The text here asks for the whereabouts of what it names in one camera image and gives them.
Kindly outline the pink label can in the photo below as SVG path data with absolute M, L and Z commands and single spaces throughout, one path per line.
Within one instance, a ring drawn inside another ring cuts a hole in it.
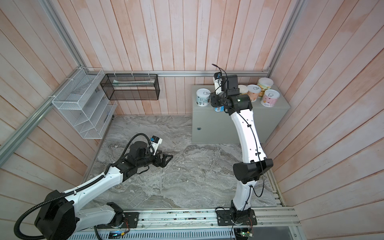
M 278 91 L 272 89 L 265 90 L 261 99 L 261 105 L 264 107 L 272 108 L 275 106 L 279 97 L 280 93 Z

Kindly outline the orange yellow label can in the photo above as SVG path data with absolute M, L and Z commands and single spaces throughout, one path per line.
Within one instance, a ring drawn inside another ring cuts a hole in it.
M 261 88 L 261 92 L 259 93 L 259 98 L 261 98 L 265 91 L 274 85 L 274 82 L 270 78 L 260 78 L 257 85 Z

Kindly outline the small brown white-lid can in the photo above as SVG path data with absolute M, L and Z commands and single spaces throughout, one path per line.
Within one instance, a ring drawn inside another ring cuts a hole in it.
M 240 95 L 246 95 L 249 92 L 248 87 L 245 85 L 239 85 L 239 91 Z

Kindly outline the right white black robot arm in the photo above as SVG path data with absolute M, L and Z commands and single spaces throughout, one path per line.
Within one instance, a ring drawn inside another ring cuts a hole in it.
M 215 91 L 210 95 L 212 107 L 224 108 L 235 124 L 241 148 L 242 162 L 233 165 L 238 180 L 235 197 L 231 201 L 232 223 L 240 224 L 251 217 L 251 197 L 256 193 L 257 181 L 273 166 L 262 149 L 254 121 L 253 105 L 248 95 L 241 95 L 236 75 L 215 73 Z

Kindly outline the brown label can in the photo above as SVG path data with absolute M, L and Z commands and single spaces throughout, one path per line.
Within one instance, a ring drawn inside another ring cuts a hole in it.
M 262 89 L 258 85 L 248 85 L 247 89 L 247 95 L 249 96 L 251 102 L 255 102 L 258 99 Z

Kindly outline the blue label can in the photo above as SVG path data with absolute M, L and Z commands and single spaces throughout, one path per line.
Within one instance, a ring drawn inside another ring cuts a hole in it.
M 215 108 L 215 111 L 216 112 L 223 112 L 224 111 L 224 106 L 220 106 L 220 107 Z

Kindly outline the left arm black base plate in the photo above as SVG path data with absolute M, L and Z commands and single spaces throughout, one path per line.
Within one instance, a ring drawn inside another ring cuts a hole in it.
M 106 225 L 97 225 L 98 229 L 134 229 L 138 225 L 139 212 L 117 213 L 112 221 Z

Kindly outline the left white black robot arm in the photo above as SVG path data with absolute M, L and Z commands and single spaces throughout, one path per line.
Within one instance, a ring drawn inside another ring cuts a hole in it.
M 125 223 L 125 214 L 116 203 L 109 202 L 98 208 L 83 207 L 108 189 L 123 183 L 151 165 L 164 168 L 172 155 L 159 151 L 159 143 L 138 141 L 126 147 L 115 162 L 100 175 L 71 190 L 47 195 L 47 204 L 40 208 L 35 226 L 47 240 L 66 240 L 72 234 L 98 225 L 119 228 Z

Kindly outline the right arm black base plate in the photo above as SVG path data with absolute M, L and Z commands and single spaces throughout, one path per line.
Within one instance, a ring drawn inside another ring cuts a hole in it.
M 256 214 L 252 209 L 244 211 L 225 210 L 223 208 L 215 210 L 217 223 L 219 226 L 256 226 Z

